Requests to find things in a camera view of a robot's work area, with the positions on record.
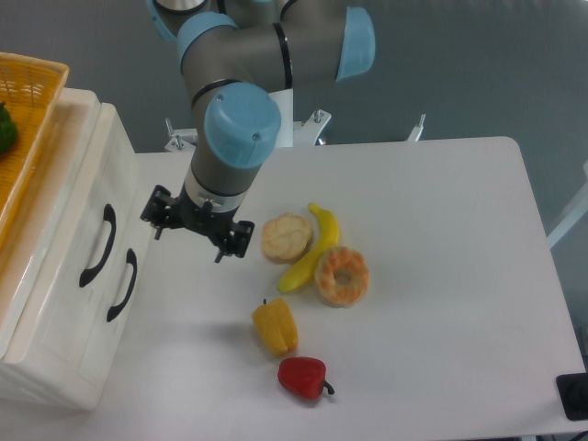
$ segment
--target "gray wall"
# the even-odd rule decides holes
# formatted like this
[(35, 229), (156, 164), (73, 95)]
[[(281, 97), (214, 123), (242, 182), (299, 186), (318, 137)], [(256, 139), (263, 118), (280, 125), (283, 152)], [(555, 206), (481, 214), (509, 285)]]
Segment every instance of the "gray wall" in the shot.
[[(114, 104), (137, 152), (161, 151), (164, 118), (191, 127), (175, 48), (142, 0), (1, 0), (0, 51), (64, 62), (70, 87)], [(365, 0), (372, 71), (297, 90), (295, 118), (334, 114), (329, 142), (505, 135), (518, 141), (547, 227), (585, 182), (588, 1)], [(554, 249), (571, 317), (588, 324), (588, 219)]]

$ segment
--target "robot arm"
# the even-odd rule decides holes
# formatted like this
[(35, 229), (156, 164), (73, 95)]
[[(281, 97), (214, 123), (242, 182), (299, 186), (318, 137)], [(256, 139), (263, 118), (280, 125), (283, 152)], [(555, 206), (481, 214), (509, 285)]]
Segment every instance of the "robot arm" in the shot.
[(156, 238), (180, 227), (208, 236), (217, 262), (243, 257), (254, 225), (232, 219), (280, 127), (267, 93), (367, 71), (371, 20), (339, 0), (147, 2), (160, 33), (176, 34), (198, 145), (180, 195), (156, 187), (142, 218)]

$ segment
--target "toy vegetable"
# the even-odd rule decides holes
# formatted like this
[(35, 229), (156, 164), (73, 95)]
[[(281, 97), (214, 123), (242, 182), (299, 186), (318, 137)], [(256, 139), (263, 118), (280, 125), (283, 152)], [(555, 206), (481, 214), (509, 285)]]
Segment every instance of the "toy vegetable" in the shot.
[(18, 136), (17, 126), (12, 122), (5, 104), (6, 102), (0, 103), (0, 153), (7, 152)]
[(333, 387), (324, 379), (327, 368), (321, 360), (307, 356), (286, 358), (279, 364), (277, 380), (286, 390), (309, 400), (316, 400), (327, 388), (329, 395)]
[(252, 318), (259, 337), (274, 356), (284, 356), (298, 346), (298, 329), (284, 299), (264, 300)]

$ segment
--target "yellow basket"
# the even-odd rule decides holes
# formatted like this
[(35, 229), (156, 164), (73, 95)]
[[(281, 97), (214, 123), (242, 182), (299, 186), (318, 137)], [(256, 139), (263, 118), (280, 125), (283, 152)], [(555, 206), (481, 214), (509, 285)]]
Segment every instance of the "yellow basket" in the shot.
[(69, 67), (0, 52), (0, 102), (17, 125), (18, 138), (0, 154), (0, 248), (39, 159), (39, 144), (65, 85)]

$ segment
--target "banana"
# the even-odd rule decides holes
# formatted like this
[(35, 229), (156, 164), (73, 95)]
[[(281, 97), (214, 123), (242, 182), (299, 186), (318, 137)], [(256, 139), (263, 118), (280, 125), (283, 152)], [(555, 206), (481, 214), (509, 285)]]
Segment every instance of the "banana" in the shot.
[(321, 234), (311, 250), (291, 266), (277, 283), (277, 290), (283, 294), (310, 282), (322, 253), (339, 244), (339, 222), (332, 212), (313, 203), (309, 204), (309, 211), (319, 222)]

